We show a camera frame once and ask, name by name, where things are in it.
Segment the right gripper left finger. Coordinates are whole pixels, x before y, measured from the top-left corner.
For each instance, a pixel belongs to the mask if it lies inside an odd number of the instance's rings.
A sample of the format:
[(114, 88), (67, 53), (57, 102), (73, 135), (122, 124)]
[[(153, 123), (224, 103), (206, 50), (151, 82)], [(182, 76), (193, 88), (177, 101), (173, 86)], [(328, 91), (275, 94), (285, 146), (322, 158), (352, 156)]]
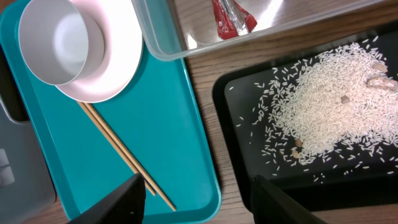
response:
[(142, 224), (146, 186), (142, 174), (131, 178), (68, 224)]

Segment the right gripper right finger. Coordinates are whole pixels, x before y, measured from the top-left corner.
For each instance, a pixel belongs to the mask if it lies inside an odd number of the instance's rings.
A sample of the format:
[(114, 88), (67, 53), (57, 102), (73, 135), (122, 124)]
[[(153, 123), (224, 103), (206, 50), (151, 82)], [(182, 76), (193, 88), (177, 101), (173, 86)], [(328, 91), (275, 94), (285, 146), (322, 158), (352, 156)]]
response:
[(326, 224), (261, 175), (251, 184), (255, 224)]

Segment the white rice pile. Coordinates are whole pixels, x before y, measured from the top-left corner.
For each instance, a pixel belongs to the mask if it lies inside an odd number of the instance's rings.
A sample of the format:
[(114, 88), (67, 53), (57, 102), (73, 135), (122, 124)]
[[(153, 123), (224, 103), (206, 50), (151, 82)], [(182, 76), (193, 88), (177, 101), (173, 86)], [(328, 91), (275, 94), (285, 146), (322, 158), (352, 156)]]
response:
[(281, 155), (285, 164), (303, 166), (330, 162), (332, 156), (352, 168), (370, 167), (356, 157), (358, 145), (378, 162), (393, 163), (397, 172), (397, 72), (377, 46), (381, 36), (326, 50), (292, 65), (271, 68), (271, 80), (254, 81), (260, 92), (249, 111), (253, 122), (238, 116), (239, 128), (265, 129), (266, 157)]

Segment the grey-green bowl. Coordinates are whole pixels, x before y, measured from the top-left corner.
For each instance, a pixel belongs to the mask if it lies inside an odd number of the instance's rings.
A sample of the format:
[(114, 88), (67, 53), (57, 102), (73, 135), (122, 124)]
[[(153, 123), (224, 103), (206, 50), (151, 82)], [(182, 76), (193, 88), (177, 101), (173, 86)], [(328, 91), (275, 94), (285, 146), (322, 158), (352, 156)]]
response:
[(32, 0), (18, 27), (19, 48), (29, 70), (49, 85), (92, 75), (105, 44), (97, 22), (68, 0)]

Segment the red snack wrapper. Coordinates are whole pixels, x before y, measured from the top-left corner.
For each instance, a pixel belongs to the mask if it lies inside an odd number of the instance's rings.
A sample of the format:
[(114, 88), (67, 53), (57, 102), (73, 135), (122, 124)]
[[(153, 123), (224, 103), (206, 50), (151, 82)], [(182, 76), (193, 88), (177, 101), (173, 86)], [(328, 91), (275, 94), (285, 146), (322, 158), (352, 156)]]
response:
[(254, 16), (234, 0), (212, 0), (218, 37), (222, 40), (246, 35), (257, 26)]

